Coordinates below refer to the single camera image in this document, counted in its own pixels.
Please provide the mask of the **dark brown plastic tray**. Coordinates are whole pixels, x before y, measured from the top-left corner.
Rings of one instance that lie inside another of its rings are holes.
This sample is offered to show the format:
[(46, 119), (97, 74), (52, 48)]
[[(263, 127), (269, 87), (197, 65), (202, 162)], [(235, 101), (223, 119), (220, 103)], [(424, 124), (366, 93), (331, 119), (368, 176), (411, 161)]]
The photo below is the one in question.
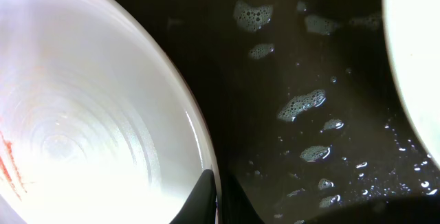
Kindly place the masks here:
[(438, 223), (382, 0), (116, 0), (168, 54), (264, 223)]

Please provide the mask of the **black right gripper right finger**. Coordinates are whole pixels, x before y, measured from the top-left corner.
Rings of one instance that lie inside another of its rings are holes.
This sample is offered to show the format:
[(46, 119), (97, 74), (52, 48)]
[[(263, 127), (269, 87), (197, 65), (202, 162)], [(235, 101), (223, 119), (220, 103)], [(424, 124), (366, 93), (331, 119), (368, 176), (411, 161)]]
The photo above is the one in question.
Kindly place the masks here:
[(222, 220), (225, 224), (264, 224), (234, 175), (221, 178)]

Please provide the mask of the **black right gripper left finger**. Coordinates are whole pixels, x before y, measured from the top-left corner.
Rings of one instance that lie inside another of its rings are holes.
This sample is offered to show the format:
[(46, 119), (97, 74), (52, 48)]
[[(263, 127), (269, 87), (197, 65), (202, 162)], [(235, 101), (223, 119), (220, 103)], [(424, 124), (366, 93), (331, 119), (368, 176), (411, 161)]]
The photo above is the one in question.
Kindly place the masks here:
[(170, 224), (215, 224), (216, 197), (214, 173), (206, 169)]

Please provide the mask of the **white plate at tray corner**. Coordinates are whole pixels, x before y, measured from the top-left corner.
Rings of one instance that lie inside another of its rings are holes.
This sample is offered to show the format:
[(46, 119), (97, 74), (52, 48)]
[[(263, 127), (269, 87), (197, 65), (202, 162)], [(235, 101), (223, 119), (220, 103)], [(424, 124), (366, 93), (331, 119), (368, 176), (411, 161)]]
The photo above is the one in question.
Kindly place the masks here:
[(439, 163), (439, 0), (382, 0), (390, 68), (406, 116)]

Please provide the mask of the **white plate with red stain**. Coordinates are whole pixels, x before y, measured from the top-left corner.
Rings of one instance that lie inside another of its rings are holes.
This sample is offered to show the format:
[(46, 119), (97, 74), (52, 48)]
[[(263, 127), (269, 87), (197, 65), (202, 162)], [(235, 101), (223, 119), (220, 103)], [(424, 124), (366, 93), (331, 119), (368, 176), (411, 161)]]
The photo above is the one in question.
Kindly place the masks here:
[(206, 169), (218, 206), (197, 103), (119, 3), (1, 0), (2, 223), (171, 223)]

